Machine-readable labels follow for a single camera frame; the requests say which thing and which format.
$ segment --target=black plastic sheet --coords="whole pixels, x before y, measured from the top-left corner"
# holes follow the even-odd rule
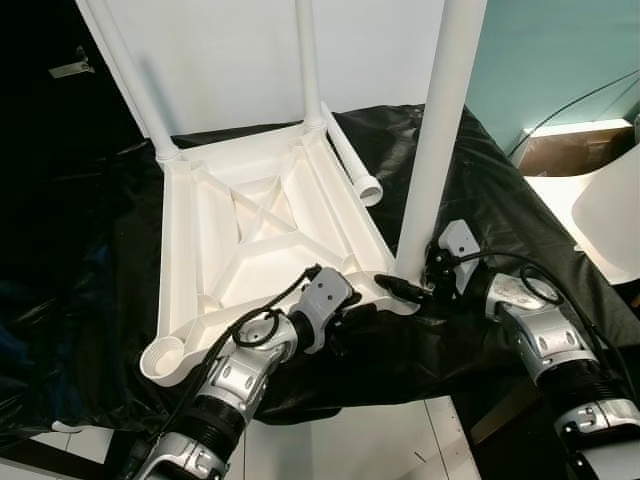
[[[370,213],[392,250],[421,116],[419,106],[337,115],[384,187]],[[186,147],[275,127],[176,141]],[[2,192],[1,442],[47,431],[54,420],[148,430],[176,405],[184,385],[158,387],[138,369],[155,336],[158,304],[163,177],[153,157],[143,143],[112,158],[69,161]],[[482,247],[524,253],[553,268],[617,345],[640,344],[635,317],[467,111],[438,228],[457,218],[469,222]],[[407,318],[365,307],[332,338],[346,354],[329,347],[283,365],[258,419],[292,423],[343,406],[400,403],[521,368],[499,326],[472,311]]]

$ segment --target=white pipe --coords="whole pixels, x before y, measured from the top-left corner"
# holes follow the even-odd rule
[[[331,137],[333,146],[336,147],[340,160],[345,170],[349,174],[353,189],[365,207],[371,207],[382,199],[382,186],[378,179],[372,176],[367,167],[362,163],[358,155],[344,134],[336,118],[331,113],[327,105],[322,102],[322,114],[327,123],[327,133]]]
[[[162,117],[140,78],[109,7],[107,7],[104,0],[87,0],[87,4],[142,117],[142,121],[147,127],[151,142],[156,149],[156,159],[160,162],[177,159],[180,155],[180,150],[171,141],[169,132],[165,128]]]
[[[302,88],[304,90],[304,125],[307,130],[313,130],[323,127],[324,121],[320,109],[320,87],[311,0],[296,0],[296,19]]]
[[[445,0],[395,274],[418,282],[434,233],[487,0]]]

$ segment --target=electrical wire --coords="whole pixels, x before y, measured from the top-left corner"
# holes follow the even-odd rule
[[[540,290],[538,290],[537,287],[533,286],[530,280],[531,277],[528,275],[528,272],[530,270],[533,270],[534,272],[538,273],[538,275],[541,275],[543,278],[546,277],[544,272],[541,271],[538,267],[535,267],[534,265],[526,264],[520,267],[520,280],[522,280],[522,283],[524,283],[524,286],[527,287],[527,290],[529,290],[534,296],[538,297],[541,300],[544,300],[547,303],[550,303],[551,305],[556,305],[556,306],[562,305],[563,298],[561,295],[558,295],[558,292],[554,291],[553,293],[555,294],[555,297],[551,297],[549,295],[542,293]]]
[[[580,304],[578,303],[576,298],[571,294],[571,292],[569,292],[569,290],[567,288],[565,288],[565,286],[562,283],[562,281],[556,275],[554,275],[549,269],[547,269],[540,262],[538,262],[536,260],[533,260],[532,258],[529,258],[526,255],[521,255],[521,254],[512,253],[512,252],[503,252],[503,251],[499,251],[499,250],[485,250],[485,251],[481,251],[481,252],[465,255],[465,256],[462,256],[462,257],[454,257],[454,258],[451,259],[451,261],[454,262],[455,264],[460,264],[460,263],[469,262],[471,260],[476,260],[476,259],[480,259],[480,258],[484,258],[484,257],[509,257],[509,258],[515,258],[517,260],[521,260],[521,261],[527,263],[529,265],[529,268],[531,268],[531,266],[533,266],[533,268],[539,274],[541,274],[544,278],[546,278],[546,280],[549,281],[553,285],[553,288],[557,292],[559,292],[562,295],[562,297],[564,297],[568,301],[569,305],[571,306],[571,308],[573,309],[575,314],[578,316],[578,319],[580,320],[580,322],[584,326],[585,331],[587,332],[587,335],[589,336],[589,340],[591,340],[591,343],[593,344],[593,348],[595,350],[596,357],[598,358],[598,361],[600,361],[602,366],[605,368],[605,370],[611,370],[611,366],[609,364],[609,361],[608,361],[606,355],[604,354],[604,351],[602,349],[602,345],[601,345],[600,342],[602,341],[602,343],[604,343],[605,346],[612,353],[612,355],[614,356],[614,358],[616,360],[616,363],[618,364],[618,368],[619,368],[620,372],[623,375],[624,381],[627,384],[627,387],[629,388],[629,393],[631,394],[632,399],[634,401],[637,401],[636,391],[635,391],[635,388],[633,386],[633,382],[631,380],[631,375],[629,373],[629,369],[627,368],[626,362],[622,358],[622,355],[620,354],[620,351],[613,344],[613,342],[611,342],[611,340],[609,340],[604,335],[604,333],[602,333],[602,331],[600,330],[598,325],[596,325],[595,323],[593,323],[589,319],[589,316],[582,309],[582,307],[580,306]],[[523,277],[523,274],[522,274],[522,269],[521,269],[520,278],[522,278],[522,277]],[[534,295],[539,296],[538,294],[540,292],[538,292],[537,289],[535,289],[535,288],[533,290],[530,289],[530,291]]]
[[[640,78],[636,78],[633,82],[629,83],[629,85],[622,92],[620,92],[620,94],[611,103],[607,101],[609,105],[607,105],[606,108],[595,117],[594,121],[600,120],[602,116],[607,113],[611,109],[611,107],[616,105],[620,101],[620,99],[629,92],[629,90],[631,90],[638,84],[638,82],[640,82]]]
[[[564,112],[565,110],[573,107],[575,104],[580,103],[581,101],[583,101],[584,99],[595,95],[596,93],[601,92],[602,90],[606,90],[609,87],[612,87],[613,85],[616,85],[617,83],[622,82],[623,80],[626,80],[629,77],[632,77],[633,75],[636,75],[638,72],[640,72],[640,69],[636,69],[632,72],[629,72],[625,75],[622,75],[621,77],[616,78],[615,80],[612,80],[608,83],[605,83],[604,85],[598,87],[598,88],[594,88],[593,90],[588,91],[587,93],[585,93],[584,95],[579,96],[578,98],[571,100],[569,103],[563,105],[562,107],[560,107],[559,109],[557,109],[556,111],[554,111],[551,115],[547,116],[546,118],[544,118],[544,120],[538,122],[536,124],[535,127],[533,127],[531,129],[531,131],[529,133],[527,133],[524,137],[522,137],[520,139],[520,141],[516,144],[515,147],[513,147],[511,149],[511,151],[509,151],[509,153],[507,154],[508,158],[511,158],[513,156],[514,153],[516,153],[516,150],[518,150],[518,148],[520,148],[520,146],[526,142],[527,140],[529,140],[529,138],[531,138],[531,135],[533,135],[540,127],[542,127],[545,123],[547,123],[549,120],[551,120],[552,118],[554,118],[556,115],[559,115],[560,113]]]
[[[269,340],[271,340],[273,336],[276,334],[276,332],[278,331],[278,328],[280,327],[281,313],[282,313],[282,310],[273,310],[273,309],[267,310],[264,320],[268,320],[270,318],[273,319],[271,328],[269,329],[266,335],[262,335],[259,339],[254,341],[245,341],[240,338],[242,327],[244,327],[244,325],[252,319],[247,318],[244,322],[237,323],[232,333],[233,343],[235,343],[238,347],[245,347],[245,348],[253,348],[253,347],[259,347],[260,345],[264,345]]]

